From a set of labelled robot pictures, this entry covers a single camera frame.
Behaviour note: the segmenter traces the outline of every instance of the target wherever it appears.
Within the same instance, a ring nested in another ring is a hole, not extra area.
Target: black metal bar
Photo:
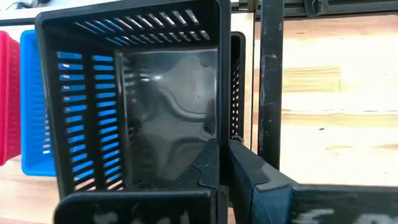
[[[284,3],[262,2],[258,155],[279,169]]]
[[[23,26],[34,25],[35,18],[20,18],[20,19],[0,19],[0,27],[2,26]]]
[[[238,141],[231,141],[230,196],[237,224],[285,224],[297,183]]]
[[[247,0],[247,1],[248,1],[248,11],[255,12],[259,4],[259,0]]]
[[[256,11],[256,20],[261,19],[262,0]],[[398,0],[380,1],[335,1],[335,0],[301,0],[286,1],[284,17],[291,20],[308,19],[308,17],[348,17],[369,16],[378,14],[396,14],[398,11]]]

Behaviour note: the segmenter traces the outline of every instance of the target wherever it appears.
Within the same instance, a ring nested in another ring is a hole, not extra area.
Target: basket slot
[[[113,161],[115,159],[119,159],[119,158],[120,158],[120,153],[117,153],[113,156],[109,156],[108,158],[104,159],[104,163],[111,162],[111,161]]]
[[[115,96],[107,97],[107,98],[97,98],[95,100],[97,103],[103,103],[103,102],[108,102],[108,101],[116,101]]]
[[[94,174],[89,174],[85,177],[82,177],[80,179],[75,180],[75,185],[79,185],[82,184],[84,182],[86,182],[87,180],[93,179],[94,178]]]
[[[111,119],[111,118],[116,118],[115,113],[108,114],[108,115],[104,115],[104,116],[101,116],[101,117],[100,117],[101,121],[105,121],[105,120]]]
[[[97,64],[94,64],[93,67],[94,67],[94,70],[97,70],[97,71],[110,71],[111,72],[111,71],[114,70],[113,64],[112,65],[97,65]]]
[[[112,84],[110,86],[112,86],[114,88],[114,84],[116,83],[116,80],[115,79],[113,79],[113,80],[95,80],[95,83],[96,84]]]
[[[231,77],[231,135],[239,135],[239,65],[238,58],[233,64]]]
[[[101,126],[99,126],[101,129],[106,129],[106,128],[111,128],[111,127],[117,127],[118,122],[112,122],[112,123],[108,123],[108,124],[103,124]]]
[[[58,63],[64,63],[64,64],[81,64],[81,59],[77,59],[77,58],[58,58],[57,62]]]
[[[76,126],[72,126],[72,127],[67,128],[67,132],[69,134],[73,133],[76,136],[77,135],[84,135],[84,133],[77,134],[77,133],[79,133],[80,131],[83,131],[83,130],[84,130],[83,125],[76,125]]]
[[[84,80],[61,80],[62,85],[84,85]]]
[[[102,120],[100,120],[99,121],[99,125],[100,126],[102,126],[102,125],[105,125],[105,124],[109,124],[109,123],[113,123],[113,122],[116,122],[118,119],[116,118],[116,117],[113,117],[113,118],[108,118],[108,119],[102,119]]]
[[[44,144],[41,144],[42,145],[42,147],[44,148],[44,149],[49,149],[50,147],[51,147],[51,144],[47,144],[46,142],[44,143]]]
[[[86,90],[77,90],[77,91],[64,91],[62,93],[63,96],[80,96],[85,95]]]
[[[107,97],[112,97],[112,96],[116,96],[116,93],[98,93],[96,94],[96,98],[97,99],[101,99],[101,98],[107,98]]]
[[[69,147],[70,147],[70,148],[73,148],[73,147],[82,145],[82,144],[84,144],[84,143],[85,143],[85,140],[82,139],[82,140],[79,140],[79,141],[75,141],[75,142],[69,143]]]
[[[96,89],[96,93],[110,93],[110,92],[116,92],[116,88],[105,88],[105,89]]]
[[[85,86],[83,84],[81,85],[63,85],[61,86],[61,90],[63,92],[69,92],[69,91],[80,91],[80,90],[85,90]]]
[[[90,170],[94,170],[94,165],[86,166],[84,168],[74,171],[73,176],[76,177],[76,176],[78,176],[80,174],[84,174],[85,172],[88,172]]]
[[[155,15],[155,14],[149,13],[147,15],[147,17],[151,21],[151,24],[153,24],[154,26],[157,26],[157,27],[160,27],[160,28],[164,28],[165,27],[164,21],[163,22],[161,21],[160,15]]]
[[[81,121],[74,121],[74,122],[71,122],[71,123],[67,123],[66,125],[65,125],[65,127],[66,128],[70,128],[70,127],[74,127],[74,126],[79,126],[79,125],[82,125],[84,122],[81,120]]]
[[[34,136],[34,139],[35,139],[35,141],[45,141],[45,142],[49,142],[50,140],[50,137],[49,136],[43,136],[44,135],[44,130],[41,130],[41,132],[39,132],[39,133],[35,133],[33,136]]]
[[[100,116],[100,119],[104,118],[105,115],[111,114],[113,117],[115,117],[116,110],[107,110],[107,111],[99,111],[98,116]]]
[[[74,114],[74,113],[81,114],[82,111],[86,109],[87,109],[86,105],[69,106],[64,108],[64,112],[69,114]]]
[[[106,106],[112,106],[112,105],[116,105],[116,101],[105,101],[105,102],[99,102],[96,104],[97,107],[99,108],[104,108]]]
[[[119,133],[119,130],[116,129],[114,131],[108,131],[106,133],[100,134],[99,136],[101,139],[104,139],[106,137],[110,137],[110,136],[116,135],[118,133]]]
[[[118,146],[118,145],[119,145],[119,142],[111,142],[109,144],[105,144],[101,148],[102,148],[103,151],[106,151],[106,150],[111,149],[112,147]]]
[[[84,133],[85,133],[84,130],[75,131],[75,132],[72,132],[72,133],[68,133],[68,134],[67,134],[67,137],[68,137],[68,138],[72,138],[72,137],[75,137],[75,136],[80,136],[80,135],[82,135],[82,134],[84,134]]]
[[[103,60],[103,61],[95,60],[94,65],[114,66],[114,62],[113,61],[105,61],[105,60]]]
[[[116,184],[116,183],[119,182],[119,181],[122,181],[122,179],[121,179],[120,176],[117,177],[117,178],[115,178],[114,180],[109,181],[108,183],[106,183],[105,186],[106,186],[106,188],[108,188],[108,187],[110,187],[110,186]]]
[[[108,166],[105,166],[105,170],[111,170],[117,166],[121,166],[122,162],[121,161],[116,161]]]
[[[73,167],[80,166],[80,165],[82,165],[82,164],[84,164],[86,162],[91,162],[91,160],[88,157],[85,157],[85,158],[80,159],[78,161],[72,162],[72,166]]]
[[[109,26],[107,26],[104,22],[101,22],[98,20],[94,20],[93,22],[94,22],[94,24],[97,25],[96,26],[97,28],[102,30],[102,32],[105,32],[105,31],[114,32],[114,30],[112,28],[110,28]]]
[[[121,190],[124,188],[123,181],[120,180],[120,183],[115,183],[114,185],[110,185],[108,187],[109,190]]]
[[[95,75],[96,80],[114,80],[115,76],[112,74]]]
[[[94,55],[91,59],[95,62],[113,62],[113,56],[110,55]]]
[[[81,101],[81,100],[85,100],[85,99],[86,99],[86,95],[64,96],[63,97],[64,102]]]
[[[98,111],[109,111],[109,110],[115,110],[116,105],[110,105],[110,106],[103,106],[100,107]]]
[[[59,75],[81,75],[81,70],[58,70]]]
[[[143,29],[144,28],[140,23],[137,22],[136,18],[133,19],[129,16],[126,16],[125,20],[128,21],[129,24],[132,24],[133,29]]]
[[[188,25],[188,22],[187,22],[188,20],[186,17],[184,18],[183,14],[181,14],[178,11],[172,11],[172,14],[175,16],[175,18],[177,18],[177,21],[179,21],[180,25],[183,25],[183,26]]]
[[[82,71],[83,65],[79,63],[58,63],[58,69],[62,71],[70,71],[70,70]]]
[[[107,23],[110,27],[113,28],[113,31],[119,31],[119,30],[123,30],[123,28],[120,26],[120,23],[122,23],[120,21],[119,18],[114,18],[114,20],[109,20],[109,19],[104,19],[105,23]]]
[[[121,170],[121,168],[120,168],[120,166],[119,166],[118,169],[116,169],[116,170],[110,172],[109,174],[106,174],[106,175],[105,175],[105,179],[110,179],[111,177],[114,177],[115,175],[118,175],[118,174],[121,175],[121,173],[122,173],[122,170]]]
[[[106,141],[106,142],[101,142],[100,146],[104,147],[104,146],[107,146],[109,144],[116,143],[116,142],[119,142],[119,141],[120,141],[119,138],[115,138],[115,139],[112,139],[112,140],[109,140],[109,141]]]
[[[68,123],[73,123],[73,122],[76,122],[76,121],[83,121],[83,116],[82,115],[76,115],[76,116],[67,116],[66,118],[65,118],[65,121],[66,121],[66,123],[68,124]]]
[[[70,157],[73,158],[73,157],[76,157],[76,156],[81,156],[81,155],[83,155],[84,153],[86,153],[86,150],[85,150],[85,149],[82,149],[82,150],[79,150],[79,151],[74,151],[74,152],[72,152],[72,153],[70,154]]]
[[[64,102],[63,105],[64,107],[72,107],[72,106],[82,106],[86,105],[87,100],[80,100],[80,101],[72,101],[72,102]]]
[[[89,184],[86,184],[80,188],[76,187],[76,190],[94,190],[95,189],[95,182],[94,180]]]
[[[114,75],[114,70],[93,70],[94,75]]]
[[[59,59],[82,59],[81,54],[72,52],[57,52],[57,57]]]

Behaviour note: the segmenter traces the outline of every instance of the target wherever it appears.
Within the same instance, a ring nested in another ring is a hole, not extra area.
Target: wooden surface
[[[282,172],[302,183],[398,184],[397,43],[397,16],[285,22]],[[0,223],[50,223],[57,202],[54,178],[24,175],[19,158],[0,167]]]

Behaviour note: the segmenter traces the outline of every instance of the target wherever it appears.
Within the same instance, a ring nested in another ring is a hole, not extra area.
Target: red plastic basket
[[[21,153],[19,43],[0,31],[0,166]]]

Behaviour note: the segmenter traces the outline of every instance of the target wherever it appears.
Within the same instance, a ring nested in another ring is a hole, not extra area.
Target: black bracket
[[[0,19],[0,27],[2,26],[24,26],[34,25],[35,18],[20,18],[20,19]]]
[[[304,0],[304,9],[307,17],[314,17],[325,12],[327,0]]]

